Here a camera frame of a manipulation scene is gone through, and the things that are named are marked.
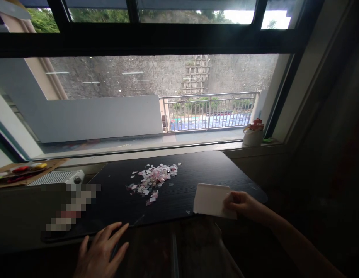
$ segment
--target green foliage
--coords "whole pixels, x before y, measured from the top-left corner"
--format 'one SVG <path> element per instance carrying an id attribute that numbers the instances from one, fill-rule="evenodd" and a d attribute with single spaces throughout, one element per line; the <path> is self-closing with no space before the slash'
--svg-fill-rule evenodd
<path id="1" fill-rule="evenodd" d="M 276 23 L 277 23 L 277 21 L 274 20 L 274 19 L 272 19 L 272 20 L 268 23 L 267 29 L 276 29 Z"/>
<path id="2" fill-rule="evenodd" d="M 140 10 L 140 19 L 142 20 L 144 17 L 155 18 L 158 15 L 163 14 L 163 11 L 156 10 Z"/>
<path id="3" fill-rule="evenodd" d="M 31 23 L 37 33 L 59 33 L 56 21 L 50 9 L 27 9 L 31 15 Z"/>
<path id="4" fill-rule="evenodd" d="M 209 111 L 209 103 L 210 103 L 210 99 L 208 97 L 202 97 L 200 99 L 193 99 L 190 98 L 188 100 L 189 102 L 187 102 L 185 104 L 185 107 L 187 109 L 188 113 L 191 113 L 191 111 L 193 113 L 204 113 L 205 111 Z M 211 111 L 216 111 L 219 104 L 221 103 L 220 100 L 218 100 L 218 98 L 213 97 L 211 99 Z"/>
<path id="5" fill-rule="evenodd" d="M 248 109 L 250 105 L 250 99 L 246 99 L 246 100 L 233 100 L 232 101 L 232 106 L 233 106 L 233 110 L 237 109 L 237 110 L 245 110 Z"/>
<path id="6" fill-rule="evenodd" d="M 126 10 L 71 8 L 70 14 L 74 22 L 129 23 Z"/>
<path id="7" fill-rule="evenodd" d="M 206 16 L 210 23 L 228 23 L 233 24 L 230 19 L 227 19 L 224 11 L 212 11 L 212 10 L 202 10 L 201 14 Z"/>
<path id="8" fill-rule="evenodd" d="M 174 110 L 180 111 L 182 109 L 180 103 L 174 103 L 172 104 L 172 107 Z"/>

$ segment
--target left hand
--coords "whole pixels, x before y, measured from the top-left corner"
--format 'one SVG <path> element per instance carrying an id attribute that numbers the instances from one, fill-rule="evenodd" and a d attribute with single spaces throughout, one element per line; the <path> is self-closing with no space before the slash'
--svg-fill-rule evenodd
<path id="1" fill-rule="evenodd" d="M 86 236 L 80 245 L 78 264 L 74 273 L 74 278 L 89 277 L 113 277 L 121 261 L 124 258 L 125 251 L 129 243 L 126 242 L 120 247 L 115 257 L 110 261 L 113 248 L 119 242 L 122 234 L 127 230 L 129 224 L 122 226 L 110 239 L 112 231 L 121 226 L 121 222 L 113 223 L 103 230 L 100 230 L 94 237 L 92 244 L 87 251 L 89 236 Z"/>

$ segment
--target white paper pieces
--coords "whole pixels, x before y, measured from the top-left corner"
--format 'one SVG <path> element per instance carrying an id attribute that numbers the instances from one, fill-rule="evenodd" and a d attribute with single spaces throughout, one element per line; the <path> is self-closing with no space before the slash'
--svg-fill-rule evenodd
<path id="1" fill-rule="evenodd" d="M 177 165 L 173 164 L 172 166 L 160 164 L 157 167 L 147 164 L 150 168 L 143 170 L 141 172 L 135 171 L 132 174 L 138 173 L 142 176 L 143 179 L 140 183 L 132 183 L 131 185 L 126 185 L 127 191 L 130 191 L 130 195 L 140 194 L 142 197 L 145 195 L 151 194 L 149 200 L 146 201 L 146 205 L 151 205 L 153 202 L 157 201 L 159 196 L 159 188 L 164 184 L 164 182 L 172 177 L 175 177 L 178 173 Z"/>

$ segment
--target metal railing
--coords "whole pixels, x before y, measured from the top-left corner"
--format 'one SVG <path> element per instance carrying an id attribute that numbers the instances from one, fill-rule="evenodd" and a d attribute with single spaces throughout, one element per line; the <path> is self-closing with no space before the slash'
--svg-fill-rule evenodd
<path id="1" fill-rule="evenodd" d="M 164 132 L 244 127 L 260 92 L 160 97 Z"/>

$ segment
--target hand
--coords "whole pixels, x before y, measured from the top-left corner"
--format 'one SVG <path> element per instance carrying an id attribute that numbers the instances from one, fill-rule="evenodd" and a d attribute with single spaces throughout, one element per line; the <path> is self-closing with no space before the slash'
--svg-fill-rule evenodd
<path id="1" fill-rule="evenodd" d="M 121 222 L 113 223 L 103 230 L 100 230 L 93 239 L 93 242 L 87 251 L 89 236 L 86 236 L 80 245 L 78 264 L 74 273 L 74 278 L 89 277 L 113 277 L 121 261 L 124 258 L 125 251 L 129 243 L 124 243 L 110 261 L 113 248 L 119 242 L 122 234 L 127 230 L 129 224 L 121 227 L 110 239 L 111 232 L 121 226 Z"/>
<path id="2" fill-rule="evenodd" d="M 244 191 L 231 191 L 224 204 L 226 208 L 264 226 L 270 227 L 279 218 L 278 214 Z"/>

